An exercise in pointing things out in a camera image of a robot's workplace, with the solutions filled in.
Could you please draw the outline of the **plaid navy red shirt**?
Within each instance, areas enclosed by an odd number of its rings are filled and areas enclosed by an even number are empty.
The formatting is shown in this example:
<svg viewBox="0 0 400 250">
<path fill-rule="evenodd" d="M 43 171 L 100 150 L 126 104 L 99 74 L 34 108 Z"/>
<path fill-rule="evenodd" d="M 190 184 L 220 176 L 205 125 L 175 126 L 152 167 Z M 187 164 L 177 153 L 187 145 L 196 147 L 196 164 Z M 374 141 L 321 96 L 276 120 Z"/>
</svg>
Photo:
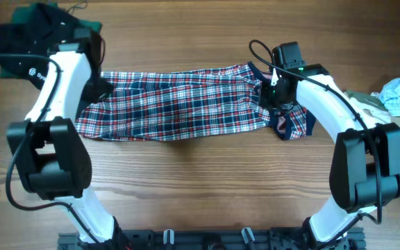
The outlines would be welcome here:
<svg viewBox="0 0 400 250">
<path fill-rule="evenodd" d="M 315 116 L 300 105 L 286 112 L 259 104 L 271 80 L 252 62 L 188 72 L 102 72 L 113 86 L 75 121 L 80 135 L 107 141 L 172 141 L 270 127 L 282 140 L 311 135 Z"/>
</svg>

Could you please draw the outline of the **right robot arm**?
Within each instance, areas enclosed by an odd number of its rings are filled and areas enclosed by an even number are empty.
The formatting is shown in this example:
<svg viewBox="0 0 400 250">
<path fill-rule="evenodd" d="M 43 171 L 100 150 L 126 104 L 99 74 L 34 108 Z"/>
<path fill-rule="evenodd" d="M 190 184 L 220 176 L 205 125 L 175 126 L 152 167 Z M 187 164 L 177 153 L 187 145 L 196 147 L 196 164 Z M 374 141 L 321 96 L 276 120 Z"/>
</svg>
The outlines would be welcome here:
<svg viewBox="0 0 400 250">
<path fill-rule="evenodd" d="M 331 195 L 303 225 L 308 243 L 326 247 L 364 218 L 380 224 L 383 207 L 400 198 L 400 128 L 363 114 L 324 67 L 305 63 L 297 42 L 269 50 L 269 57 L 272 78 L 260 88 L 260 106 L 290 111 L 299 104 L 335 143 Z"/>
</svg>

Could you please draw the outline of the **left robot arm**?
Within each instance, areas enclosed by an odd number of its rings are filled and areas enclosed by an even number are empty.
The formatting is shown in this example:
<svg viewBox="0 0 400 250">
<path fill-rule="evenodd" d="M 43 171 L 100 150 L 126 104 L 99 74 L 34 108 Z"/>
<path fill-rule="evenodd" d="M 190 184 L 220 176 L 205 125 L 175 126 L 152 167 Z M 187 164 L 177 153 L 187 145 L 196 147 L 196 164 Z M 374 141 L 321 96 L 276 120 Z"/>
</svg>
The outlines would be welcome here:
<svg viewBox="0 0 400 250">
<path fill-rule="evenodd" d="M 108 97 L 113 86 L 100 77 L 101 36 L 75 28 L 70 39 L 52 44 L 40 95 L 23 122 L 6 133 L 12 160 L 6 196 L 19 210 L 61 206 L 78 229 L 83 249 L 118 249 L 119 231 L 90 187 L 92 163 L 74 126 L 82 109 Z"/>
</svg>

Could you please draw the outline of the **black polo shirt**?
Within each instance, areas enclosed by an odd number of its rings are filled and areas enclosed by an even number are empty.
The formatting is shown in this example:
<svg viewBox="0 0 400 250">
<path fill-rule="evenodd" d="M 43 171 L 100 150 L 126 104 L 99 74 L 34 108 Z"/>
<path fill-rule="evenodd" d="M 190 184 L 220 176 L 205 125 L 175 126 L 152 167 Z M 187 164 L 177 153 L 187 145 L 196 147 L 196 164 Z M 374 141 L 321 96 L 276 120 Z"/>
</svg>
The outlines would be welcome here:
<svg viewBox="0 0 400 250">
<path fill-rule="evenodd" d="M 12 77 L 41 89 L 49 63 L 32 56 L 46 56 L 52 46 L 72 39 L 74 30 L 85 25 L 64 10 L 43 3 L 28 10 L 23 22 L 0 25 L 0 65 Z"/>
</svg>

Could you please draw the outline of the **cream and tan garment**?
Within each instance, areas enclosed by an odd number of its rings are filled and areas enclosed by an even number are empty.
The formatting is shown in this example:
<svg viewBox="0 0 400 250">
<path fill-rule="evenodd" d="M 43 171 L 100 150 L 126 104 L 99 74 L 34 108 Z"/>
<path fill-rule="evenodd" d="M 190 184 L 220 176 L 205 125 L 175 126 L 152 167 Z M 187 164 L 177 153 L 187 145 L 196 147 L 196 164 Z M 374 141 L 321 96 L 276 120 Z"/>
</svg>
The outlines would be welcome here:
<svg viewBox="0 0 400 250">
<path fill-rule="evenodd" d="M 377 119 L 379 123 L 394 122 L 400 128 L 400 117 L 392 116 L 378 98 L 353 90 L 347 90 L 344 94 L 366 115 Z"/>
</svg>

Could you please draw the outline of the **green cloth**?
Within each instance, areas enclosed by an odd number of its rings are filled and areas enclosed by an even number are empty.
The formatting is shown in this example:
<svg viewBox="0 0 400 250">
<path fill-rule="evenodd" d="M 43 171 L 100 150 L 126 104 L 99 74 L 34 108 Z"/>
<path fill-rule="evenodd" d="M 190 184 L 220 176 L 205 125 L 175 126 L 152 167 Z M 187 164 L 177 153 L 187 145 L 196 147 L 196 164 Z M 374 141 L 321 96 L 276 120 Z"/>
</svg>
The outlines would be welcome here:
<svg viewBox="0 0 400 250">
<path fill-rule="evenodd" d="M 27 7 L 18 7 L 15 9 L 14 13 L 12 14 L 12 18 L 10 23 L 11 24 L 25 24 L 29 17 L 33 13 L 35 4 L 32 3 L 30 6 Z M 89 21 L 84 19 L 79 19 L 79 23 L 82 26 L 90 27 L 94 32 L 100 33 L 102 29 L 102 23 L 99 21 Z M 1 66 L 1 78 L 23 78 L 22 73 L 12 73 Z"/>
</svg>

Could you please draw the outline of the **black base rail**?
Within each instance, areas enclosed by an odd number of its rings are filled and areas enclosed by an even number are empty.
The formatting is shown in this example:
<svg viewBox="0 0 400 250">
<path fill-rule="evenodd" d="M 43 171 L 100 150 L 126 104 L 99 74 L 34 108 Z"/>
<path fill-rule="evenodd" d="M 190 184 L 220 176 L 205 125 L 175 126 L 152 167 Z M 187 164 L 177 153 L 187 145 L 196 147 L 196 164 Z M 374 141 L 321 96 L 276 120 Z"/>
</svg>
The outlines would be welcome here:
<svg viewBox="0 0 400 250">
<path fill-rule="evenodd" d="M 240 231 L 152 231 L 125 230 L 123 234 L 131 241 L 131 247 L 123 249 L 309 249 L 300 228 L 271 228 L 252 230 L 251 239 Z M 58 236 L 57 249 L 94 249 L 80 242 L 76 233 Z M 363 228 L 352 228 L 333 246 L 322 249 L 367 249 Z"/>
</svg>

